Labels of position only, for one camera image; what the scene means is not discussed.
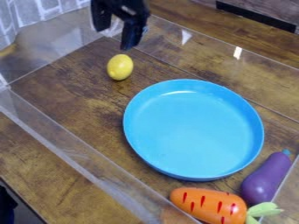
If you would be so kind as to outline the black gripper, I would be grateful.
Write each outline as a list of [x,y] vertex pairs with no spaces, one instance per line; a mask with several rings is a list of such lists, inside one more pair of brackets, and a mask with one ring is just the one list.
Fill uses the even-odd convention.
[[110,18],[116,16],[124,21],[120,49],[128,51],[137,46],[151,15],[145,0],[90,0],[89,8],[94,30],[102,32],[108,29]]

